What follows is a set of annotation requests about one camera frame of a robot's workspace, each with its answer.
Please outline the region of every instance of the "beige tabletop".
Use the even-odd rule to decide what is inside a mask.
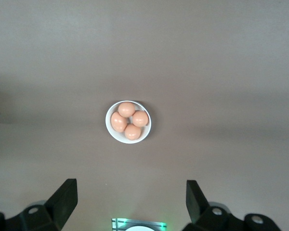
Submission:
[[[109,107],[152,130],[115,140]],[[64,231],[190,222],[186,180],[289,231],[289,0],[0,0],[0,211],[78,180]]]

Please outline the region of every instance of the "brown egg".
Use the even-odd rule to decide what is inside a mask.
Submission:
[[[114,112],[110,119],[112,128],[117,132],[123,132],[127,126],[126,118],[120,116],[119,112]]]
[[[140,137],[141,129],[133,124],[128,124],[125,129],[125,137],[130,141],[134,141]]]
[[[138,111],[133,115],[133,124],[137,127],[143,127],[147,125],[148,121],[149,118],[145,111]]]
[[[128,118],[135,113],[135,106],[131,102],[123,102],[119,105],[118,111],[121,116]]]

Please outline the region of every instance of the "green light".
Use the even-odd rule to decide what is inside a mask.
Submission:
[[[128,221],[128,219],[126,219],[126,218],[118,218],[117,219],[118,228],[125,227],[127,221]]]
[[[163,230],[163,231],[166,231],[166,228],[167,228],[167,224],[166,223],[162,223],[161,222],[161,230]]]

